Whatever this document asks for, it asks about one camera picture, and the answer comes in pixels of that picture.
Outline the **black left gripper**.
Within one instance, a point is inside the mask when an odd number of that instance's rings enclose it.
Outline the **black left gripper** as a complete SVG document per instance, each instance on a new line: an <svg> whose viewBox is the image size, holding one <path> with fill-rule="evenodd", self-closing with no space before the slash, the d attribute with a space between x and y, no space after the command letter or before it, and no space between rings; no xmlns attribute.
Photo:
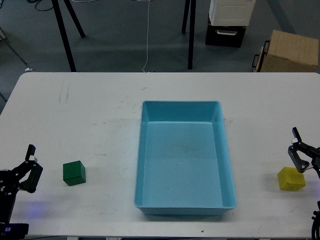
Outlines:
<svg viewBox="0 0 320 240"><path fill-rule="evenodd" d="M29 144L24 161L13 170L0 171L0 223L8 224L10 222L18 187L22 191L34 193L39 183L43 167L37 163L35 157L36 147ZM26 180L19 183L17 175L29 176Z"/></svg>

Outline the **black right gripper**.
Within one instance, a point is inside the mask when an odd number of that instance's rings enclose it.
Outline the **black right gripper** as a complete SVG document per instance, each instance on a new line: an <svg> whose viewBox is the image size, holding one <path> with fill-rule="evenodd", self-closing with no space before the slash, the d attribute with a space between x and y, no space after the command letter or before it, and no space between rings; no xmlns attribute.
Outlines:
<svg viewBox="0 0 320 240"><path fill-rule="evenodd" d="M298 152L304 153L309 157L311 150L313 150L311 164L312 168L316 171L318 177L320 178L320 148L314 148L313 146L304 143L296 127L292 128L292 134L294 138L292 140L292 145L288 147L288 154L297 171L299 173L304 173L310 166L308 161L301 159Z"/></svg>

